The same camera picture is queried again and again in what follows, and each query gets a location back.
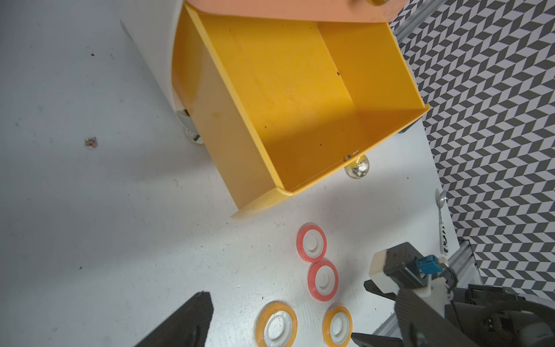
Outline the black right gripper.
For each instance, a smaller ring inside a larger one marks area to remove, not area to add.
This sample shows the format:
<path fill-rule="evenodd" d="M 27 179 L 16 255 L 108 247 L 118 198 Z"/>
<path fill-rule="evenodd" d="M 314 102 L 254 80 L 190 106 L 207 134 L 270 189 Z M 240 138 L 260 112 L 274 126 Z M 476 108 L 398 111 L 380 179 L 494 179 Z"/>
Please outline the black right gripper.
<path fill-rule="evenodd" d="M 371 294 L 396 300 L 372 280 L 364 282 Z M 430 346 L 553 346 L 554 308 L 534 299 L 493 286 L 470 285 L 447 292 L 443 319 L 432 325 Z M 352 333 L 359 347 L 403 347 L 403 340 Z"/>

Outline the yellow drawer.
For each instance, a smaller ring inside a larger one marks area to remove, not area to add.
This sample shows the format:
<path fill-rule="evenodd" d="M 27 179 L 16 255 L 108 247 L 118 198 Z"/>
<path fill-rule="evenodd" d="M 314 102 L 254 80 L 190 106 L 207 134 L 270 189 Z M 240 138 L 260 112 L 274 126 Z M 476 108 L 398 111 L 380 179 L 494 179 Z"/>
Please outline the yellow drawer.
<path fill-rule="evenodd" d="M 172 65 L 240 218 L 354 165 L 430 109 L 387 23 L 219 16 L 184 4 Z"/>

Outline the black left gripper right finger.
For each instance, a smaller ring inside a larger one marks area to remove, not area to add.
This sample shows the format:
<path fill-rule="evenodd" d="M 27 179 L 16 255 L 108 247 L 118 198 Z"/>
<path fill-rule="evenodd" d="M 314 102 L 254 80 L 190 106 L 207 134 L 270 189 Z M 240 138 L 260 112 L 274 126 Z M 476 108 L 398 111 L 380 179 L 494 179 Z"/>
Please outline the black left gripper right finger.
<path fill-rule="evenodd" d="M 459 329 L 434 311 L 413 291 L 401 289 L 395 314 L 404 346 L 472 346 Z"/>

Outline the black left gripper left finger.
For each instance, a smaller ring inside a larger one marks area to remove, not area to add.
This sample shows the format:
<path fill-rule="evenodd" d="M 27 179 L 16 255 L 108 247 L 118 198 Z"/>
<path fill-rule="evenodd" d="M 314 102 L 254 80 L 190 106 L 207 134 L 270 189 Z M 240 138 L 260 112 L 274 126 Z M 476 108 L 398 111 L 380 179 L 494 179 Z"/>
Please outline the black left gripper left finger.
<path fill-rule="evenodd" d="M 209 292 L 197 292 L 137 346 L 204 346 L 214 308 Z"/>

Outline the orange top drawer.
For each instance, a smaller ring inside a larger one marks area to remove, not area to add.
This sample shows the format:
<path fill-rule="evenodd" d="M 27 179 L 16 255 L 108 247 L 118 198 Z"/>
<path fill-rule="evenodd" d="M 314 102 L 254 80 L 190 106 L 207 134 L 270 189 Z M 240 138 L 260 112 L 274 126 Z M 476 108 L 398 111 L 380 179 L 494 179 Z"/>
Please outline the orange top drawer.
<path fill-rule="evenodd" d="M 277 20 L 336 23 L 390 23 L 407 4 L 403 0 L 376 5 L 348 0 L 198 0 L 192 7 L 208 14 Z"/>

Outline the yellow tape roll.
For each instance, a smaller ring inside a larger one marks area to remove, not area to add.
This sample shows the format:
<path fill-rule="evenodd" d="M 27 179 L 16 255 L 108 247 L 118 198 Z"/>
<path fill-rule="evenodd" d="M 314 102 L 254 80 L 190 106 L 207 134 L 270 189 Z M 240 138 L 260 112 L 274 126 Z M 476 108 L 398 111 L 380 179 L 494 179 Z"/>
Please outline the yellow tape roll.
<path fill-rule="evenodd" d="M 347 346 L 352 332 L 353 321 L 348 309 L 339 304 L 330 306 L 322 323 L 322 336 L 326 346 Z"/>
<path fill-rule="evenodd" d="M 291 347 L 296 339 L 298 320 L 293 309 L 283 302 L 270 302 L 260 312 L 255 340 L 258 346 Z"/>

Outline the white round drawer cabinet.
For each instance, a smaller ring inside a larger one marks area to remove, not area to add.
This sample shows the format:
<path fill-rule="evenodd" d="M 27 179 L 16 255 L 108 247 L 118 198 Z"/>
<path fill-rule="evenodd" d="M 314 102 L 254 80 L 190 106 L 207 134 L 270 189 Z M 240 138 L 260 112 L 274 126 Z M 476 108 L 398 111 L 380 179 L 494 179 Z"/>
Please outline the white round drawer cabinet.
<path fill-rule="evenodd" d="M 120 1 L 120 22 L 185 128 L 185 135 L 193 143 L 202 145 L 202 138 L 172 83 L 173 48 L 182 7 L 183 1 L 179 0 Z"/>

